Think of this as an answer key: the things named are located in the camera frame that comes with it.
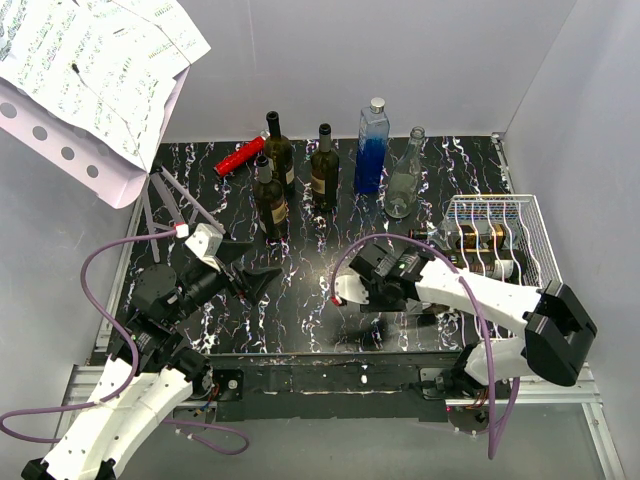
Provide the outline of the clear glass bottle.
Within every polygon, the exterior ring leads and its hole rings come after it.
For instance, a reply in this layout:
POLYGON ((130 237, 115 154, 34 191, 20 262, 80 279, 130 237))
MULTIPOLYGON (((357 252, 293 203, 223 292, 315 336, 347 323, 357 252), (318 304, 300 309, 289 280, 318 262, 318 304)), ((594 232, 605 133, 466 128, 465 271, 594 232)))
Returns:
POLYGON ((413 127, 405 151, 392 171, 384 203, 385 213, 391 218, 406 218, 416 202, 425 139, 425 129, 413 127))

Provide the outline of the red glitter microphone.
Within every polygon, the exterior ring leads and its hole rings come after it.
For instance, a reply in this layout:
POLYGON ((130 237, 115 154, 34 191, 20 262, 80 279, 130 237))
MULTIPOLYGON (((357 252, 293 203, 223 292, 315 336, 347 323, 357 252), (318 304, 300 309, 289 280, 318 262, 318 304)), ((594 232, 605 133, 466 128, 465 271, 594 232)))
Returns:
POLYGON ((266 132, 261 132, 253 140, 241 146, 237 151, 234 151, 218 162, 214 167, 214 172, 219 177, 224 177, 232 173, 263 150, 267 137, 268 134, 266 132))

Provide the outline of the dark wine bottle white label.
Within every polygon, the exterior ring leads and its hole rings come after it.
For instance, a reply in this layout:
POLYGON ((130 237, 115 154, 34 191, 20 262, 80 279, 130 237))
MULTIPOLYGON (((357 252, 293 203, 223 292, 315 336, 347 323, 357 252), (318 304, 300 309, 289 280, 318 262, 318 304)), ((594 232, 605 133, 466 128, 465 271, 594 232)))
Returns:
POLYGON ((263 153, 270 162, 273 177, 284 188, 285 196, 291 198, 295 194, 293 148, 290 140, 281 132, 279 114, 269 111, 266 121, 269 136, 265 140, 263 153))

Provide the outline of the dark green wine bottle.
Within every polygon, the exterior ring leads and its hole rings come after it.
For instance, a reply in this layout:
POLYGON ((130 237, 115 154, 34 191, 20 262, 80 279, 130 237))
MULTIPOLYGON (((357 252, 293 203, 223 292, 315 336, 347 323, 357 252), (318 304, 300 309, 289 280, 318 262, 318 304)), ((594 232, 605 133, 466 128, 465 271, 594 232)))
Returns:
POLYGON ((322 212, 331 211, 337 204, 339 155, 333 147, 331 126, 328 123, 319 126, 318 148, 312 153, 310 161, 315 207, 322 212))

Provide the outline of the blue square glass bottle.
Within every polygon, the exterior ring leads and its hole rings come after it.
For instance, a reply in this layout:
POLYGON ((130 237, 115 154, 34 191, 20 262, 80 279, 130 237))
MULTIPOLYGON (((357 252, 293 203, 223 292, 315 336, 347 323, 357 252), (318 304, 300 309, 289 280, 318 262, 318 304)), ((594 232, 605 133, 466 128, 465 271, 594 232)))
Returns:
POLYGON ((354 174, 354 190, 358 194, 377 192, 380 186, 390 131, 385 104, 384 99, 374 97, 361 110, 354 174))

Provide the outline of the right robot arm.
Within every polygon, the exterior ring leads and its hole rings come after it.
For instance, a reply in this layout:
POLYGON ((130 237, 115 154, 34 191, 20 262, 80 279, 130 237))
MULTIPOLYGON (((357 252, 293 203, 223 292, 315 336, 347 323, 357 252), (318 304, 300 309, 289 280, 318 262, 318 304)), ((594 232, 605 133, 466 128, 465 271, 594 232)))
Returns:
POLYGON ((334 281, 334 301, 364 312, 402 312, 409 302, 446 306, 511 332, 508 339, 465 348, 452 373, 454 389, 475 397, 498 380, 536 375, 576 384, 597 327, 574 291, 551 280, 516 285, 450 267, 441 254, 407 248, 401 255, 364 245, 334 281))

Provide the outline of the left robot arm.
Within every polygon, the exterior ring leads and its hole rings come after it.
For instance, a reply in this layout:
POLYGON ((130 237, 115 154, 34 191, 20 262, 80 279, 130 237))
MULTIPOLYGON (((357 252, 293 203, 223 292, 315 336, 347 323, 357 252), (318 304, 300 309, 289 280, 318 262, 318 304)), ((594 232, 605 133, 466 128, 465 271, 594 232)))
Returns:
POLYGON ((279 267, 245 270, 234 265, 251 247, 224 240, 220 258, 209 241, 191 235, 193 258, 177 273, 164 263, 142 271, 131 298, 134 309, 110 348, 85 406, 47 455, 29 461, 24 479, 116 479, 137 449, 172 410, 211 392, 209 360, 183 343, 178 325, 220 291, 257 304, 279 267))

